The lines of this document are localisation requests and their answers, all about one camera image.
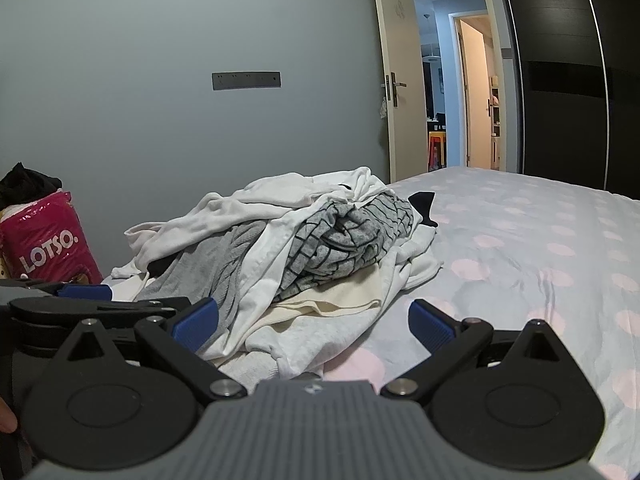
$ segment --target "bedsheet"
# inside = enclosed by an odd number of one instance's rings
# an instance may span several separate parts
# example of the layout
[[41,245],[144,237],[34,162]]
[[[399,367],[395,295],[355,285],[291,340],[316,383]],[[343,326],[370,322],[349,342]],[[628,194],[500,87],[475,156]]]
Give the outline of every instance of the bedsheet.
[[497,329],[547,320],[607,413],[592,463],[608,478],[640,471],[640,202],[520,174],[447,168],[392,184],[402,198],[434,191],[434,255],[444,267],[401,294],[353,346],[325,364],[328,380],[380,387],[429,353],[408,307],[425,298]]

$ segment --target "door handle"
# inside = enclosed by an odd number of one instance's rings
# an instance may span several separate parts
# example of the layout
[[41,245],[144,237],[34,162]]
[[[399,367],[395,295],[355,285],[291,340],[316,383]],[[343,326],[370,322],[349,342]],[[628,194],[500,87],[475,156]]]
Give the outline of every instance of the door handle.
[[389,76],[385,75],[385,81],[386,83],[383,84],[383,86],[386,87],[386,102],[391,101],[391,90],[389,89]]
[[404,83],[396,83],[396,73],[391,73],[391,88],[394,92],[394,108],[398,108],[398,87],[400,85],[406,86]]

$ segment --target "gray gripper base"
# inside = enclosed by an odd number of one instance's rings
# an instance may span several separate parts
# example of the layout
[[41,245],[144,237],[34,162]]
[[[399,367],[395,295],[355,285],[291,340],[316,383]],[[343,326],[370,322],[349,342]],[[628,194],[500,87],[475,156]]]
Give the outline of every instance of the gray gripper base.
[[190,436],[145,465],[74,471],[42,462],[29,480],[602,480],[586,462],[525,473],[479,463],[433,429],[420,406],[369,383],[269,381],[210,405]]

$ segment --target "door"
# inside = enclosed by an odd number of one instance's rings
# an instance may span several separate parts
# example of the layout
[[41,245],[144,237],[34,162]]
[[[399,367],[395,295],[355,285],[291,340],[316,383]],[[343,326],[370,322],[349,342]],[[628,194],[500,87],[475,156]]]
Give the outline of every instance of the door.
[[640,200],[640,66],[638,42],[629,37],[630,31],[638,30],[640,0],[591,2],[602,42],[609,105],[604,189]]
[[[522,77],[523,173],[604,189],[609,103],[590,0],[507,1]],[[633,44],[627,23],[620,30]]]
[[489,73],[484,37],[471,25],[458,20],[462,67],[465,78],[466,154],[470,168],[491,169],[491,117]]
[[426,173],[427,113],[414,0],[376,0],[385,69],[391,182]]

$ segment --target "pink plastic bag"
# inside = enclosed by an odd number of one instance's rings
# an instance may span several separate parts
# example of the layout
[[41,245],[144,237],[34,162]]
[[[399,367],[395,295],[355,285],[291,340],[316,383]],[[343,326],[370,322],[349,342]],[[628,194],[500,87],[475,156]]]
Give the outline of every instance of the pink plastic bag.
[[102,276],[71,205],[58,191],[0,222],[0,250],[13,278],[100,283]]

